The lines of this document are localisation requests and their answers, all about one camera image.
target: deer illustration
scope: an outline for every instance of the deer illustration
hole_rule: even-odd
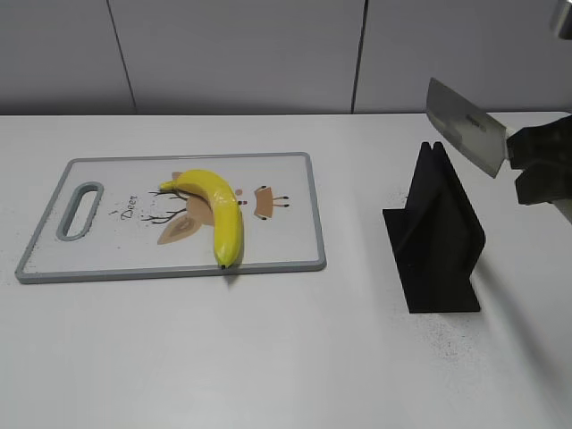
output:
[[[290,207],[290,204],[275,204],[274,201],[279,201],[282,199],[290,199],[289,197],[273,197],[272,188],[266,186],[261,186],[254,191],[254,195],[257,198],[257,208],[254,211],[254,216],[258,219],[265,221],[270,219],[274,213],[275,207]]]
[[[172,179],[176,180],[180,172],[174,172]],[[193,194],[183,194],[175,191],[171,193],[151,192],[156,196],[171,195],[170,199],[181,199],[185,201],[185,207],[181,210],[166,212],[165,216],[148,216],[141,219],[144,222],[151,222],[153,224],[164,224],[167,226],[159,237],[157,244],[168,244],[190,237],[197,232],[202,225],[215,225],[213,212],[208,203],[201,197]],[[236,190],[236,195],[242,195],[242,189]],[[254,191],[257,207],[254,215],[263,221],[272,218],[274,207],[289,207],[290,204],[275,204],[277,200],[287,200],[289,197],[273,197],[272,188],[261,186]],[[239,205],[245,206],[248,203],[246,200],[240,200]]]

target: banana stem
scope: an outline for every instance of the banana stem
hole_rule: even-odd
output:
[[[159,189],[161,190],[161,192],[167,192],[169,190],[173,190],[173,189],[175,189],[175,182],[174,181],[166,181],[164,183],[161,183],[161,185],[159,186]]]

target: white wall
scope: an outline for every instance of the white wall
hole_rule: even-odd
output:
[[[0,1],[0,114],[133,112],[105,0]]]
[[[350,111],[361,0],[111,5],[141,114]]]
[[[422,112],[434,76],[489,110],[572,106],[555,0],[369,0],[356,113]]]

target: deer ear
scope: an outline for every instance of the deer ear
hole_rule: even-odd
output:
[[[190,237],[200,228],[200,223],[187,216],[177,217],[167,224],[157,244],[169,244]]]

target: knife blade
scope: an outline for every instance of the knife blade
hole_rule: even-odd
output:
[[[508,158],[507,128],[435,78],[427,90],[431,124],[464,157],[496,177]]]

